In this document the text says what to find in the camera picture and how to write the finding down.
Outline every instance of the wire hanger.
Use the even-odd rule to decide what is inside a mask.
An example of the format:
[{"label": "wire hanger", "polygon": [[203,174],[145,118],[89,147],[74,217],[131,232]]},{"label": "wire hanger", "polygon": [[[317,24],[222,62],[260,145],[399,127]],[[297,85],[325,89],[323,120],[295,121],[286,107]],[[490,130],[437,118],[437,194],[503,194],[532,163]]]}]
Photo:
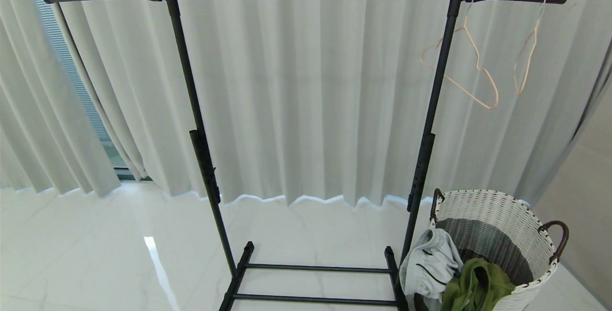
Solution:
[{"label": "wire hanger", "polygon": [[[472,4],[473,3],[474,3],[474,0],[472,0],[472,2],[470,2],[470,5],[468,6],[468,9],[465,12],[465,19],[463,20],[463,26],[458,28],[458,29],[456,29],[454,32],[459,32],[459,31],[463,30],[463,31],[465,31],[465,34],[468,36],[468,39],[470,40],[470,44],[472,45],[472,48],[476,52],[476,70],[479,73],[482,71],[485,74],[487,74],[487,78],[489,78],[489,81],[491,82],[491,85],[493,86],[493,90],[495,91],[495,104],[492,105],[492,106],[485,104],[483,101],[481,101],[478,98],[476,98],[472,93],[467,91],[463,86],[459,85],[459,83],[456,82],[455,80],[453,80],[451,77],[449,77],[446,74],[444,74],[444,78],[450,80],[450,82],[455,84],[455,86],[457,86],[461,91],[463,91],[466,95],[470,96],[470,98],[472,98],[474,101],[476,101],[478,104],[480,104],[484,108],[486,108],[488,110],[493,110],[493,109],[497,108],[497,106],[499,104],[499,92],[498,92],[498,89],[497,89],[497,85],[495,84],[495,80],[493,80],[493,77],[491,76],[491,73],[489,73],[489,71],[486,68],[483,68],[483,67],[479,66],[480,63],[481,63],[481,54],[478,51],[478,48],[476,47],[476,43],[474,43],[474,39],[472,38],[472,35],[470,34],[470,31],[468,30],[468,13],[470,12],[470,8],[472,8]],[[428,65],[426,62],[424,62],[423,58],[424,58],[425,54],[429,51],[429,49],[431,49],[433,47],[440,48],[440,43],[442,43],[442,38],[437,43],[434,43],[434,44],[430,45],[429,47],[427,47],[423,51],[423,53],[421,54],[421,57],[420,57],[421,64],[426,66],[426,67],[428,67],[432,71],[435,71],[434,67],[431,66],[431,65]]]},{"label": "wire hanger", "polygon": [[[542,21],[542,14],[544,14],[545,4],[546,0],[544,0],[544,2],[540,4],[540,6],[542,7],[540,8],[540,15],[538,16],[537,21],[535,22],[535,27],[533,31],[529,34],[529,36],[527,36],[527,38],[525,39],[525,43],[523,43],[523,47],[521,48],[521,51],[518,52],[518,56],[516,56],[516,61],[514,61],[514,70],[512,72],[512,78],[514,79],[514,88],[516,89],[516,95],[520,95],[521,93],[523,93],[523,90],[525,89],[525,84],[527,83],[527,75],[529,75],[529,67],[531,66],[531,57],[533,56],[534,50],[536,49],[535,46],[537,44],[537,30],[540,27],[540,21]],[[529,51],[529,56],[527,57],[527,67],[525,68],[525,75],[523,76],[523,82],[519,88],[518,83],[516,82],[516,65],[518,65],[518,59],[525,51],[525,48],[527,47],[527,41],[529,41],[529,38],[531,38],[531,36],[534,37],[534,43],[531,46],[531,50]]]}]

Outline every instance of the white wicker basket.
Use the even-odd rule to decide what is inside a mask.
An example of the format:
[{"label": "white wicker basket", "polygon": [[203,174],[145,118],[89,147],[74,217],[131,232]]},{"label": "white wicker basket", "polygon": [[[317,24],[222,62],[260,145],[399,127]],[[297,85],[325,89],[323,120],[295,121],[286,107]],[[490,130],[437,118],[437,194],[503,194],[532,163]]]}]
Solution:
[{"label": "white wicker basket", "polygon": [[[499,265],[516,285],[495,311],[522,311],[555,273],[568,241],[568,227],[559,221],[542,224],[524,204],[499,191],[457,190],[442,194],[436,189],[431,206],[431,226],[446,230],[461,259],[475,257]],[[548,228],[563,229],[558,250]]]}]

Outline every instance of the clothes rack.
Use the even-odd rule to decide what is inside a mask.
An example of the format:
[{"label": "clothes rack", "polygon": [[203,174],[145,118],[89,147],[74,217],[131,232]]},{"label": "clothes rack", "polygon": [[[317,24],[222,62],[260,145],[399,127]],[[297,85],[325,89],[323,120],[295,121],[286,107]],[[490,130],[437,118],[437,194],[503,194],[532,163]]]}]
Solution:
[{"label": "clothes rack", "polygon": [[[46,3],[62,3],[67,1],[88,1],[88,0],[44,0]],[[210,207],[215,219],[217,230],[219,231],[219,237],[221,239],[221,245],[225,252],[225,258],[228,263],[229,271],[232,276],[231,282],[221,303],[220,311],[229,311],[235,300],[280,300],[286,302],[315,302],[315,303],[326,303],[326,304],[351,304],[351,305],[376,305],[376,306],[395,306],[400,311],[407,311],[407,302],[400,287],[398,280],[398,267],[395,260],[395,255],[390,246],[387,246],[384,255],[387,260],[387,268],[362,268],[362,267],[329,267],[329,266],[301,266],[301,265],[263,265],[257,263],[251,263],[251,254],[254,251],[254,245],[251,241],[247,243],[240,257],[238,265],[234,262],[234,256],[231,252],[230,243],[228,241],[227,232],[225,225],[223,224],[223,218],[221,217],[221,211],[219,204],[221,202],[219,187],[215,179],[215,168],[212,165],[212,159],[210,156],[210,149],[208,148],[208,141],[206,139],[206,132],[202,113],[200,110],[199,102],[197,99],[196,87],[193,80],[193,73],[191,63],[188,56],[188,49],[185,41],[185,34],[181,23],[181,12],[179,9],[178,0],[149,0],[149,1],[166,1],[168,4],[168,13],[170,15],[172,26],[174,29],[175,40],[179,56],[181,59],[181,65],[186,81],[186,88],[188,91],[193,117],[195,118],[196,129],[189,132],[192,139],[193,149],[199,164],[199,169],[202,174],[202,179],[206,185],[206,193],[208,194],[208,200],[210,201]],[[400,256],[400,262],[407,255],[410,249],[410,243],[413,238],[415,231],[415,224],[417,220],[417,214],[419,211],[420,201],[422,198],[423,188],[426,180],[427,169],[429,167],[431,152],[433,150],[433,143],[435,134],[431,132],[433,127],[433,121],[436,114],[437,102],[440,96],[440,90],[442,87],[442,79],[444,77],[444,70],[446,69],[446,63],[448,60],[448,52],[450,51],[450,43],[453,37],[453,31],[455,30],[455,22],[457,15],[459,14],[459,8],[461,2],[477,2],[484,0],[449,0],[448,12],[446,19],[446,27],[444,28],[444,36],[442,37],[442,43],[440,46],[439,57],[437,60],[437,67],[435,76],[433,79],[433,88],[431,91],[429,106],[427,109],[426,122],[422,134],[419,155],[417,158],[415,175],[413,178],[413,186],[408,198],[409,219],[406,227],[406,235],[404,238],[404,245],[402,248],[402,255]],[[507,0],[507,1],[527,1],[533,3],[543,3],[545,0]],[[567,0],[546,0],[546,3],[563,4]],[[247,269],[283,269],[283,270],[306,270],[306,271],[333,271],[333,272],[360,272],[370,274],[389,274],[391,279],[391,285],[393,288],[393,294],[395,300],[360,300],[360,299],[344,299],[344,298],[319,298],[319,297],[302,297],[302,296],[278,296],[278,295],[264,295],[264,294],[243,294],[239,293],[240,283],[244,277]]]}]

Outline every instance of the curtain fold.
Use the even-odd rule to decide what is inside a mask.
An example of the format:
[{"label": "curtain fold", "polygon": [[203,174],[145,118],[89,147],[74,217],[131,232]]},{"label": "curtain fold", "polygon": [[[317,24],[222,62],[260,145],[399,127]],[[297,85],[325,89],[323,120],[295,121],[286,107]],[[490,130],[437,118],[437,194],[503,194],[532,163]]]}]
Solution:
[{"label": "curtain fold", "polygon": [[119,186],[34,0],[0,0],[0,165],[16,189]]},{"label": "curtain fold", "polygon": [[[540,5],[484,1],[470,10],[481,62],[498,82],[487,111],[450,83],[442,88],[426,193],[499,189],[525,200],[579,123],[603,56],[589,30],[605,0],[547,5],[525,92],[512,67]],[[446,0],[180,0],[217,180],[225,201],[344,195],[380,204],[412,185],[433,73],[419,63],[437,42]],[[463,22],[465,8],[458,22]],[[205,195],[188,131],[195,127],[165,4],[63,3],[70,32],[122,158],[171,195]],[[595,49],[584,49],[595,44]],[[463,34],[447,74],[492,100]],[[426,56],[435,64],[434,49]],[[519,74],[525,67],[521,60]]]}]

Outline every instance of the wall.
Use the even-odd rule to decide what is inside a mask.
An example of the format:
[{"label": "wall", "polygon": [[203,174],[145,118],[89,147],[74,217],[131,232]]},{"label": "wall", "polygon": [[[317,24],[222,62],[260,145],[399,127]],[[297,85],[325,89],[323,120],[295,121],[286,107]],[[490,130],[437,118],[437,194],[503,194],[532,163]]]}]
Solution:
[{"label": "wall", "polygon": [[612,309],[612,91],[588,120],[535,212],[570,228],[562,262]]}]

